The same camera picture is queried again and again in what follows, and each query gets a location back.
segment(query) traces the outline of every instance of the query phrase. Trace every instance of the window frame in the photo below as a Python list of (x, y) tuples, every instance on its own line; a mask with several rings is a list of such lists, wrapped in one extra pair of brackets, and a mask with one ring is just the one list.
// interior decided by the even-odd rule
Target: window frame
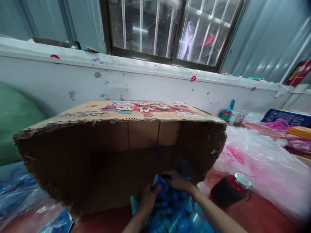
[(228, 34), (224, 40), (223, 43), (223, 49), (218, 54), (218, 60), (215, 66), (211, 65), (205, 65), (200, 63), (195, 63), (191, 61), (185, 61), (181, 59), (177, 59), (177, 53), (179, 49), (179, 40), (182, 36), (182, 26), (183, 26), (183, 20), (184, 20), (184, 14), (186, 9), (186, 2), (187, 0), (182, 0), (181, 2), (181, 9), (179, 11), (178, 18), (182, 19), (178, 21), (177, 28), (176, 28), (176, 37), (175, 37), (175, 45), (173, 50), (172, 58), (167, 57), (161, 57), (153, 54), (143, 53), (143, 52), (137, 52), (133, 50), (123, 49), (119, 48), (113, 45), (113, 38), (111, 33), (111, 21), (110, 21), (110, 10), (109, 10), (109, 0), (99, 0), (99, 7), (102, 17), (102, 24), (104, 27), (104, 39), (105, 39), (105, 45), (106, 45), (106, 53), (114, 56), (119, 57), (127, 57), (127, 58), (133, 58), (133, 59), (139, 59), (139, 60), (145, 60), (145, 61), (151, 61), (155, 63), (161, 63), (161, 64), (167, 64), (167, 65), (174, 65), (174, 66), (181, 66), (185, 68), (190, 69), (196, 69), (196, 70), (202, 70), (202, 71), (208, 71), (208, 72), (215, 72), (219, 73), (220, 68), (222, 66), (223, 60), (228, 53), (228, 49), (230, 47), (230, 44), (232, 43), (232, 40), (234, 38), (236, 29), (239, 25), (239, 22), (241, 21), (241, 17), (243, 15), (243, 12), (245, 10), (245, 6), (248, 0), (240, 0), (237, 7), (236, 7), (236, 13), (235, 16), (232, 19), (231, 26), (229, 28)]

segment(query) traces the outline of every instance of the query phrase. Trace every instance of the windowsill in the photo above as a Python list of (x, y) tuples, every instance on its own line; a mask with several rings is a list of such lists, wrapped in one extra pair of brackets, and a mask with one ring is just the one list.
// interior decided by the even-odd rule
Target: windowsill
[[(60, 59), (56, 60), (55, 58), (51, 58), (52, 54), (59, 56)], [(191, 82), (193, 76), (196, 76), (195, 82), (216, 83), (249, 89), (255, 87), (257, 90), (280, 91), (281, 93), (292, 93), (294, 90), (291, 86), (284, 86), (272, 82), (260, 82), (150, 61), (116, 57), (103, 53), (90, 53), (8, 38), (0, 38), (0, 56), (184, 79), (189, 82)]]

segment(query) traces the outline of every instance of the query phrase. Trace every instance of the orange lid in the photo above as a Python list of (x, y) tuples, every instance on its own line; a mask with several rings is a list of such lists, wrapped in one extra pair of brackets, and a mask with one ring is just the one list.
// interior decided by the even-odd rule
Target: orange lid
[(302, 138), (311, 139), (311, 129), (307, 127), (294, 126), (286, 131)]

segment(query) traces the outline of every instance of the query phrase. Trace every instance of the blue cardboard box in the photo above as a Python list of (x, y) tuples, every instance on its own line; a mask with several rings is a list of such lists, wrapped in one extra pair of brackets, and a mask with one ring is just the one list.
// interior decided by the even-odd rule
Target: blue cardboard box
[(291, 127), (303, 126), (311, 127), (311, 115), (294, 110), (271, 108), (261, 120), (261, 122), (274, 122), (277, 119), (284, 119)]

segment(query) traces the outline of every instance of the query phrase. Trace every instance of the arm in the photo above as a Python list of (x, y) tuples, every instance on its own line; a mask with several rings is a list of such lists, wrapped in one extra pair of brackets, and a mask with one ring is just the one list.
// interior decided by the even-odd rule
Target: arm
[(122, 233), (140, 233), (142, 231), (148, 222), (149, 215), (155, 206), (156, 196), (160, 191), (161, 185), (159, 184), (153, 191), (151, 191), (151, 184), (144, 188), (138, 210)]
[(247, 233), (236, 221), (216, 206), (210, 199), (206, 198), (200, 190), (197, 189), (190, 181), (183, 178), (178, 172), (164, 172), (172, 177), (167, 180), (168, 183), (179, 190), (185, 190), (202, 208), (203, 212), (209, 217), (211, 223), (221, 233)]

